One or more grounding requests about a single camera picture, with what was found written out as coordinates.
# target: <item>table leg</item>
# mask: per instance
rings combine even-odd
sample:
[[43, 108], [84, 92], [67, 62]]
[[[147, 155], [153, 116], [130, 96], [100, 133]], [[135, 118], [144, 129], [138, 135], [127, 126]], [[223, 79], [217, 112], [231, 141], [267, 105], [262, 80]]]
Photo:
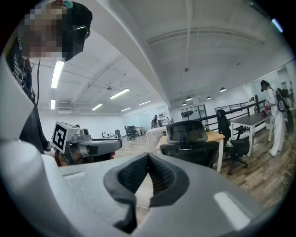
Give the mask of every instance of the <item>table leg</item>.
[[247, 154], [247, 157], [250, 156], [251, 154], [251, 150], [252, 150], [252, 144], [253, 144], [253, 126], [250, 126], [250, 132], [249, 132], [249, 143], [250, 143], [250, 148], [249, 148], [249, 152]]
[[219, 142], [219, 156], [218, 156], [218, 165], [217, 165], [217, 172], [218, 173], [221, 171], [221, 166], [222, 166], [223, 146], [224, 146], [224, 140], [222, 139]]
[[269, 123], [269, 137], [268, 137], [268, 141], [271, 141], [271, 135], [272, 135], [272, 129], [273, 129], [273, 121], [270, 118], [270, 123]]
[[233, 137], [233, 123], [231, 123], [231, 136]]
[[148, 145], [149, 145], [149, 148], [151, 148], [151, 146], [150, 146], [150, 141], [149, 141], [149, 137], [148, 137], [148, 134], [146, 134], [146, 136], [147, 136], [147, 140], [148, 140]]

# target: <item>black cap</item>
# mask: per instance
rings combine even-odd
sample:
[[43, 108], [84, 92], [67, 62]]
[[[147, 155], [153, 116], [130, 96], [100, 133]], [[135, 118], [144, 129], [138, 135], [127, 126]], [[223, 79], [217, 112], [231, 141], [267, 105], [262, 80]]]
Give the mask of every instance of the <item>black cap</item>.
[[93, 20], [92, 12], [84, 5], [78, 2], [72, 2], [73, 7], [71, 9], [73, 25], [87, 27], [88, 32], [90, 32], [91, 22]]

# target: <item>white desk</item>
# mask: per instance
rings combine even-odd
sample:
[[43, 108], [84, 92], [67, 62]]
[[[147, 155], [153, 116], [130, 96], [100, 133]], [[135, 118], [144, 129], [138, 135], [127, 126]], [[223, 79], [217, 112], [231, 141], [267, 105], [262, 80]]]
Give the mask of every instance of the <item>white desk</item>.
[[[231, 123], [231, 136], [233, 136], [233, 124], [237, 124], [237, 125], [241, 125], [241, 126], [245, 126], [245, 127], [249, 127], [250, 128], [250, 132], [249, 132], [249, 142], [250, 142], [250, 148], [249, 148], [249, 152], [247, 154], [247, 156], [250, 156], [251, 154], [251, 150], [252, 150], [252, 144], [253, 144], [253, 136], [255, 135], [255, 126], [266, 121], [267, 119], [271, 119], [270, 115], [267, 116], [262, 116], [261, 113], [255, 113], [253, 115], [246, 115], [240, 118], [236, 118], [236, 119], [231, 119], [230, 123]], [[271, 131], [272, 129], [269, 129], [269, 137], [268, 137], [268, 141], [271, 141]]]
[[165, 131], [167, 133], [167, 126], [158, 127], [158, 128], [152, 128], [152, 129], [150, 129], [149, 131], [146, 132], [146, 136], [147, 136], [149, 148], [151, 148], [151, 145], [150, 145], [150, 142], [149, 142], [148, 135], [151, 134], [151, 136], [153, 138], [153, 141], [155, 141], [155, 139], [154, 139], [154, 133], [163, 132], [163, 131]]
[[[218, 132], [209, 131], [207, 132], [208, 140], [207, 142], [218, 142], [219, 143], [219, 156], [218, 156], [218, 165], [217, 165], [217, 172], [221, 171], [222, 166], [222, 158], [223, 158], [223, 145], [224, 145], [224, 136]], [[168, 145], [167, 144], [167, 136], [162, 136], [160, 141], [158, 142], [157, 146], [155, 147], [156, 152], [160, 153], [160, 146], [161, 145]]]

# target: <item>tube light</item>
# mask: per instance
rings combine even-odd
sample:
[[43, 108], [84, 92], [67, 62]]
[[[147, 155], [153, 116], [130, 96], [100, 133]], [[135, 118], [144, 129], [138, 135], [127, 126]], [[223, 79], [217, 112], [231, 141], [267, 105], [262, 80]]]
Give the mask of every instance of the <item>tube light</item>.
[[122, 94], [124, 94], [124, 93], [126, 93], [128, 91], [130, 91], [130, 90], [129, 89], [125, 89], [125, 90], [123, 90], [123, 91], [115, 94], [114, 96], [111, 96], [110, 99], [114, 99], [114, 98], [116, 98], [116, 97], [118, 97], [118, 96], [120, 96], [120, 95], [122, 95]]
[[128, 110], [128, 109], [130, 109], [130, 108], [123, 109], [123, 110], [121, 110], [121, 112], [126, 111], [126, 110]]
[[281, 25], [277, 21], [277, 19], [272, 19], [272, 23], [278, 28], [278, 30], [282, 33], [284, 30], [282, 29]]
[[139, 105], [141, 106], [141, 105], [147, 104], [147, 103], [149, 103], [149, 102], [151, 102], [151, 101], [149, 100], [149, 101], [146, 101], [146, 102], [141, 103], [141, 104], [139, 104]]
[[97, 106], [95, 106], [92, 110], [96, 110], [97, 108], [101, 107], [103, 104], [98, 104]]
[[51, 88], [57, 88], [57, 83], [59, 81], [60, 78], [60, 74], [62, 72], [62, 68], [64, 66], [63, 61], [59, 61], [57, 60], [55, 63], [55, 70], [54, 70], [54, 74], [52, 76], [52, 80], [51, 80]]
[[55, 109], [56, 107], [56, 100], [50, 100], [50, 109]]

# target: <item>office chair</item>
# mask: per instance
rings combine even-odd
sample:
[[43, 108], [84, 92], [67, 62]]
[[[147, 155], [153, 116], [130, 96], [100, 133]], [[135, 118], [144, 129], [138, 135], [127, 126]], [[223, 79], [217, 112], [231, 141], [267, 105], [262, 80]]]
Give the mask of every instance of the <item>office chair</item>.
[[221, 131], [221, 133], [225, 136], [224, 138], [224, 152], [227, 153], [230, 158], [224, 159], [224, 161], [232, 161], [232, 164], [229, 168], [228, 175], [232, 174], [232, 169], [234, 166], [234, 162], [239, 162], [245, 165], [245, 167], [248, 167], [248, 164], [241, 160], [241, 157], [243, 155], [246, 155], [249, 152], [250, 143], [248, 140], [234, 140], [231, 141], [231, 144], [233, 147], [226, 147], [226, 143], [231, 137], [231, 131], [228, 125], [227, 118], [225, 117], [225, 111], [224, 110], [217, 110], [217, 120], [218, 120], [218, 127]]
[[135, 139], [135, 137], [138, 136], [135, 126], [127, 126], [125, 127], [125, 131], [128, 141], [130, 141], [131, 139]]
[[187, 162], [212, 167], [219, 143], [206, 142], [208, 136], [198, 120], [183, 121], [167, 126], [167, 143], [160, 152]]

